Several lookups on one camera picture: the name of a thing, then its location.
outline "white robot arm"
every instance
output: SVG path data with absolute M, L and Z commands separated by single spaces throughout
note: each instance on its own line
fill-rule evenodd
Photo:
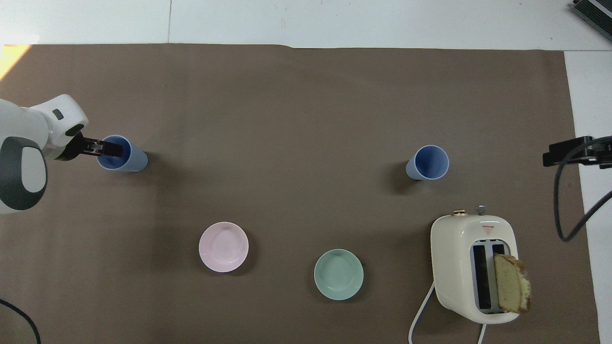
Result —
M 0 99 L 0 214 L 38 203 L 47 187 L 45 158 L 122 155 L 121 146 L 83 137 L 88 123 L 67 94 L 30 108 Z

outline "white toaster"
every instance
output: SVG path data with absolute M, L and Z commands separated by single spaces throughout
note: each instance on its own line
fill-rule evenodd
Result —
M 453 211 L 431 226 L 431 265 L 440 303 L 481 324 L 518 317 L 499 308 L 493 254 L 518 259 L 510 224 L 497 216 Z

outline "blue cup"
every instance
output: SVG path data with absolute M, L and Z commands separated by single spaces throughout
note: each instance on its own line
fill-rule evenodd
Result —
M 433 144 L 423 146 L 406 164 L 406 173 L 418 181 L 434 181 L 444 177 L 449 170 L 449 156 Z
M 116 143 L 123 147 L 123 156 L 120 158 L 98 157 L 98 163 L 103 168 L 110 171 L 138 172 L 147 166 L 149 162 L 147 155 L 125 137 L 110 135 L 103 138 L 102 141 Z

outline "green plate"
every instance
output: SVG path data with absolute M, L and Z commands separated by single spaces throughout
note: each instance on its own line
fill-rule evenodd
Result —
M 357 294 L 364 282 L 364 267 L 347 250 L 335 249 L 322 255 L 315 265 L 315 284 L 332 300 L 346 300 Z

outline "bread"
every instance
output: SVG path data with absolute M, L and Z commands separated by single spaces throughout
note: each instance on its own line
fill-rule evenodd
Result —
M 531 306 L 531 286 L 525 264 L 510 255 L 495 253 L 499 308 L 514 313 L 526 313 Z

